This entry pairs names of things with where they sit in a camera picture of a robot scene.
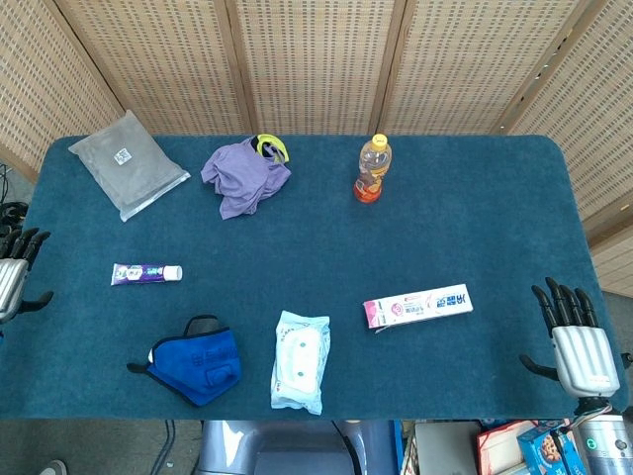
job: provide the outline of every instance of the bottle label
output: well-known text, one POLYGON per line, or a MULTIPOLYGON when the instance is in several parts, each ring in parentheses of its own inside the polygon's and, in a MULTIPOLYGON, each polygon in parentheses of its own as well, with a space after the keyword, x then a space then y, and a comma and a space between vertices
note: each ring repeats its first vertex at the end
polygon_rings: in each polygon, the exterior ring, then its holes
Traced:
POLYGON ((354 184, 354 193, 363 203, 372 203, 376 201, 382 192, 383 177, 387 173, 389 165, 371 172, 361 173, 354 184))

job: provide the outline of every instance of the yellow object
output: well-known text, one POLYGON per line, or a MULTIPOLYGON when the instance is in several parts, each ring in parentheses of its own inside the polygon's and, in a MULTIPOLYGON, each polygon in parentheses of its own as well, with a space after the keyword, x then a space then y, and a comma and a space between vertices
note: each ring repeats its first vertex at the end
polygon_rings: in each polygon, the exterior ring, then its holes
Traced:
POLYGON ((387 136, 383 134, 375 134, 372 137, 371 148, 374 151, 384 151, 387 149, 387 136))
POLYGON ((278 139, 277 137, 271 136, 270 134, 259 134, 257 136, 257 153, 264 156, 264 145, 266 143, 270 143, 271 145, 276 147, 279 151, 281 151, 282 154, 284 155, 283 160, 279 159, 279 157, 276 156, 275 162, 288 163, 290 161, 290 155, 288 154, 288 151, 286 150, 286 146, 284 145, 284 143, 281 142, 281 140, 278 139))

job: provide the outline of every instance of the purple cloth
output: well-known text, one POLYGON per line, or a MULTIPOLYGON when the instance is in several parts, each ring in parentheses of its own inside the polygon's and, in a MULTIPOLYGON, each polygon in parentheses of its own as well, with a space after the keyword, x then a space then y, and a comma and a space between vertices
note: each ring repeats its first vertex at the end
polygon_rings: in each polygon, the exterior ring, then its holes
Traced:
POLYGON ((273 196, 290 178, 283 163, 257 153, 250 139, 218 148, 200 172, 204 183, 213 183, 224 195, 220 204, 223 220, 252 215, 257 203, 273 196))

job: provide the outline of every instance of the wet wipes package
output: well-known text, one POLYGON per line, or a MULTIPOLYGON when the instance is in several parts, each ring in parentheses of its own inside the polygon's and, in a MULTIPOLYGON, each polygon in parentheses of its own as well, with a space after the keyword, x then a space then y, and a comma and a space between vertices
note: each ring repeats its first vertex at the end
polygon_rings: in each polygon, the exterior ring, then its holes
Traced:
POLYGON ((301 317, 283 311, 277 324, 270 406, 305 408, 320 415, 320 382, 328 353, 329 317, 301 317))
POLYGON ((466 284, 370 300, 363 304, 370 329, 473 311, 466 284))

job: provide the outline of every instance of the orange juice bottle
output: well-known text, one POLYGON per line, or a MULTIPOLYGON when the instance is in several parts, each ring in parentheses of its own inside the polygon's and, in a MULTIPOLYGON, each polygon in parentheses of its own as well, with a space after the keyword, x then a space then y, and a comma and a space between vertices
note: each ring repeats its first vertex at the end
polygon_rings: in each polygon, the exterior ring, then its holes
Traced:
POLYGON ((354 194, 363 203, 373 203, 383 191, 383 177, 392 163, 392 148, 387 137, 375 134, 360 150, 360 174, 354 183, 354 194))

